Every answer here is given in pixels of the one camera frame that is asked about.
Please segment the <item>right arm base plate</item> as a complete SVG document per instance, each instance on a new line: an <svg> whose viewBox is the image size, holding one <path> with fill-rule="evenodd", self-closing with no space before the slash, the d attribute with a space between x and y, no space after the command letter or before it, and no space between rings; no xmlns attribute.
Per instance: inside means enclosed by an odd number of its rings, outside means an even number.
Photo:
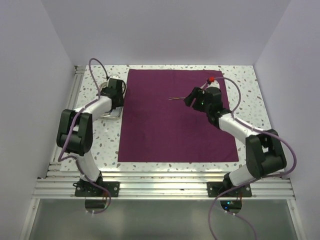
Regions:
<svg viewBox="0 0 320 240"><path fill-rule="evenodd" d="M233 186L231 188L227 188L223 185L222 181L209 181L206 183L206 190L209 198L215 198L219 195L221 195L221 197L228 198L250 198L253 196L251 186L249 184L241 187Z"/></svg>

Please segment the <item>stainless steel tray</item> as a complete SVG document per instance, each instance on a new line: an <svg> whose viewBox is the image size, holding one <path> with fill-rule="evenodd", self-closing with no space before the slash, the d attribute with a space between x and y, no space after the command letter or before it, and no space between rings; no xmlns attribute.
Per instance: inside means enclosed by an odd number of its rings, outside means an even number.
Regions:
<svg viewBox="0 0 320 240"><path fill-rule="evenodd" d="M122 95L125 96L127 85L122 81ZM103 113L99 118L102 120L116 120L119 119L123 111L123 106L119 106L116 109Z"/></svg>

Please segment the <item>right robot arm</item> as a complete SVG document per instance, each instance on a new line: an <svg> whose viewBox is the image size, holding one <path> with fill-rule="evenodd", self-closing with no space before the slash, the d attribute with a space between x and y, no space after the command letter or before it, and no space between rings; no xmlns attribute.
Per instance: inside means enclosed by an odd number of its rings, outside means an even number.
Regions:
<svg viewBox="0 0 320 240"><path fill-rule="evenodd" d="M232 135L245 145L245 165L227 173L222 181L222 189L227 196L235 196L242 185L273 174L287 166L277 132L273 129L254 130L250 125L245 126L244 121L233 117L232 111L223 106L219 88L195 87L184 99L184 103L196 111L206 113L210 124Z"/></svg>

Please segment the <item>purple cloth mat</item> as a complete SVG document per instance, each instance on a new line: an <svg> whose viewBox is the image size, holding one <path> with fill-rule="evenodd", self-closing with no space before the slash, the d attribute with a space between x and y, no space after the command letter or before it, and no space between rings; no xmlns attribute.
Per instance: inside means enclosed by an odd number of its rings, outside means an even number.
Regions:
<svg viewBox="0 0 320 240"><path fill-rule="evenodd" d="M217 70L131 69L127 76L118 161L121 163L229 163L239 160L235 138L185 105L194 87Z"/></svg>

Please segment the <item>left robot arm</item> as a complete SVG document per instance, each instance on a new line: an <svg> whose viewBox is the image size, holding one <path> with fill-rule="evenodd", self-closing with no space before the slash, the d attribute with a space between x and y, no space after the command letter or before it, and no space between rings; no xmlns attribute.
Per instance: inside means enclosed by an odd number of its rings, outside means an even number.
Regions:
<svg viewBox="0 0 320 240"><path fill-rule="evenodd" d="M97 98L76 109L65 109L60 116L56 144L61 148L57 159L74 159L80 178L87 181L86 190L92 196L103 193L104 184L98 180L101 171L95 164L91 148L94 140L93 123L99 117L118 111L124 106L126 83L109 78L100 86Z"/></svg>

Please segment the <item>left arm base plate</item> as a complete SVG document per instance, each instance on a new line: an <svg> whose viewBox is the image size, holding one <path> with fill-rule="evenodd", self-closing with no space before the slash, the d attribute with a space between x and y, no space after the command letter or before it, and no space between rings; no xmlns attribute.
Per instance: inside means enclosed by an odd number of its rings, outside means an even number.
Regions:
<svg viewBox="0 0 320 240"><path fill-rule="evenodd" d="M119 196L120 182L103 181L98 184L99 187L92 185L88 181L78 181L72 184L75 187L74 195L76 197L111 197Z"/></svg>

